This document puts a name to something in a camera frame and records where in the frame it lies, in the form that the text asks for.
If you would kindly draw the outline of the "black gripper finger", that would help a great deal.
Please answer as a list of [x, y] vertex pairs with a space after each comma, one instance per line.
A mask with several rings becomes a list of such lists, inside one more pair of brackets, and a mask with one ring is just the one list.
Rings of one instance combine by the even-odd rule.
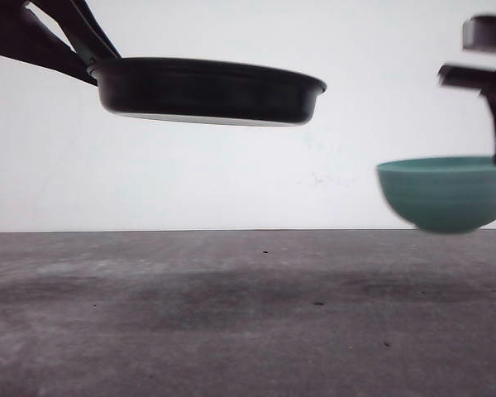
[[57, 22], [87, 66], [121, 58], [85, 1], [39, 0], [33, 3]]
[[87, 65], [26, 7], [25, 1], [0, 1], [0, 56], [97, 84]]

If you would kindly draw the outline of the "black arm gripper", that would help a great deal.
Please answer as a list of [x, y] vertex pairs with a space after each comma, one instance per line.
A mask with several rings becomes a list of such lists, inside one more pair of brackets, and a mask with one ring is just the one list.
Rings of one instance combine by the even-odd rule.
[[[462, 26], [464, 50], [496, 54], [496, 15], [477, 15]], [[489, 105], [494, 120], [496, 164], [496, 68], [477, 69], [474, 66], [445, 64], [438, 71], [443, 86], [479, 90]]]

